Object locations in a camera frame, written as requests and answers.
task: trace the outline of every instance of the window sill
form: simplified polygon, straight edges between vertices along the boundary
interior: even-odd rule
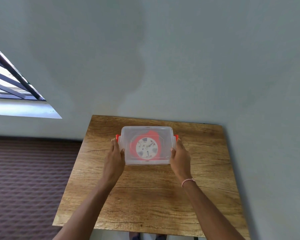
[[[0,115],[62,119],[47,102],[1,98]]]

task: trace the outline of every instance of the table top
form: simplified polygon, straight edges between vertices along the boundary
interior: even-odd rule
[[[191,156],[197,185],[250,239],[222,126],[93,115],[64,191],[54,226],[63,226],[101,177],[110,140],[124,126],[170,126]],[[204,237],[170,165],[126,165],[96,229]]]

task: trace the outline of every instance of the red and white thread bracelet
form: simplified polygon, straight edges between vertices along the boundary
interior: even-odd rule
[[[183,184],[185,183],[185,181],[189,181],[189,180],[191,180],[191,181],[194,181],[194,182],[195,182],[195,180],[194,180],[193,178],[188,178],[188,179],[185,179],[185,180],[183,180],[183,181],[182,181],[182,183],[181,183],[181,187],[183,188]]]

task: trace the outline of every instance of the person's left hand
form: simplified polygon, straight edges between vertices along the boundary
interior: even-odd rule
[[[102,179],[104,183],[114,187],[124,171],[124,149],[120,151],[116,138],[111,140],[110,150],[104,159]]]

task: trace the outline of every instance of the white circular disc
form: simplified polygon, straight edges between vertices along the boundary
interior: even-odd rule
[[[158,144],[154,139],[144,137],[136,144],[136,153],[144,159],[155,157],[158,153]]]

